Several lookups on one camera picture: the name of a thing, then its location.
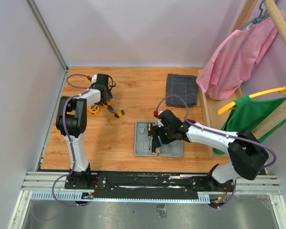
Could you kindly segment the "orange black pliers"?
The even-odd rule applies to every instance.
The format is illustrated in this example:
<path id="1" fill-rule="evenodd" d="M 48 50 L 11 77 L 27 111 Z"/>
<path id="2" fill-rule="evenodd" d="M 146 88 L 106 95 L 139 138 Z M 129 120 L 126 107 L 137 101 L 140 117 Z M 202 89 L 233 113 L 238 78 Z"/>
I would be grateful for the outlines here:
<path id="1" fill-rule="evenodd" d="M 99 105 L 101 105 L 102 107 L 108 109 L 111 113 L 115 113 L 114 108 L 112 107 L 112 103 L 110 102 L 110 100 L 108 101 L 102 101 L 99 103 Z"/>

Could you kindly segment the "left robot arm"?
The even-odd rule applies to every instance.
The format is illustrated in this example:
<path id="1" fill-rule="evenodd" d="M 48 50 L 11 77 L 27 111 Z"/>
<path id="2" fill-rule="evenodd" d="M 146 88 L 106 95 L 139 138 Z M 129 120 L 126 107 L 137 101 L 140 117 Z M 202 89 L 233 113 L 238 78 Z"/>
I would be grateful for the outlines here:
<path id="1" fill-rule="evenodd" d="M 83 76 L 91 82 L 91 85 L 89 87 L 73 85 L 69 82 L 73 76 Z M 101 106 L 114 113 L 110 100 L 113 98 L 112 88 L 116 83 L 111 76 L 98 73 L 93 76 L 72 74 L 67 77 L 67 84 L 84 91 L 74 96 L 62 96 L 56 116 L 56 128 L 67 143 L 71 159 L 65 188 L 89 189 L 91 185 L 96 184 L 96 181 L 92 178 L 84 146 L 87 113 L 96 114 Z"/>

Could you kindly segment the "flathead screwdriver black yellow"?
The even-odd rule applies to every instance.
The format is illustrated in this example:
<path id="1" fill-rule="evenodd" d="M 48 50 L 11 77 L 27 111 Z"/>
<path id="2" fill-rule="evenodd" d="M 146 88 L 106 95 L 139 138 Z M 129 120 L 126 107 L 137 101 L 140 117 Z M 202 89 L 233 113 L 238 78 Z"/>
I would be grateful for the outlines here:
<path id="1" fill-rule="evenodd" d="M 156 154 L 156 146 L 152 144 L 152 154 Z"/>

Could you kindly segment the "grey plastic tool case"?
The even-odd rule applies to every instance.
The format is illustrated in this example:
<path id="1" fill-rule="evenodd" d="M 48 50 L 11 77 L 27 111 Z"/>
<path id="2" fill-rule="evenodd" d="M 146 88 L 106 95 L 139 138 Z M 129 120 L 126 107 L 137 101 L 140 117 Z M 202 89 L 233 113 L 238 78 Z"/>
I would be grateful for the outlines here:
<path id="1" fill-rule="evenodd" d="M 153 121 L 137 121 L 134 131 L 134 150 L 135 156 L 162 156 L 162 157 L 182 157 L 183 142 L 173 141 L 167 145 L 162 145 L 152 152 L 152 137 L 148 137 L 148 124 L 158 126 L 157 122 Z"/>

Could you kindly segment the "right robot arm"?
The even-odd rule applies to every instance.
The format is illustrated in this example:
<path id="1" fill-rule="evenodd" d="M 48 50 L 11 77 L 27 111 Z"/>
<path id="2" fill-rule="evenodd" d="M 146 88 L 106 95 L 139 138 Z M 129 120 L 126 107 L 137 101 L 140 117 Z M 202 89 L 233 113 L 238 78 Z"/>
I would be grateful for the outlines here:
<path id="1" fill-rule="evenodd" d="M 210 146 L 229 155 L 229 162 L 213 166 L 203 180 L 204 186 L 212 191 L 239 177 L 254 180 L 269 158 L 265 147 L 248 130 L 226 132 L 195 121 L 181 121 L 171 110 L 155 110 L 153 115 L 158 119 L 158 124 L 151 128 L 154 149 L 173 141 L 186 141 Z"/>

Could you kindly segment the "yellow tape measure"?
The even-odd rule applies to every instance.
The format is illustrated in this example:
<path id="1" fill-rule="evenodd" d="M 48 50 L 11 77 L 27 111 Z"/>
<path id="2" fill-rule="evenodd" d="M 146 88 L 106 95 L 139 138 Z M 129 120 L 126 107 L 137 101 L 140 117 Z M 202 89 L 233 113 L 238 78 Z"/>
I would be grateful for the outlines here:
<path id="1" fill-rule="evenodd" d="M 100 106 L 98 104 L 93 104 L 88 108 L 88 112 L 93 115 L 98 114 L 100 112 Z"/>

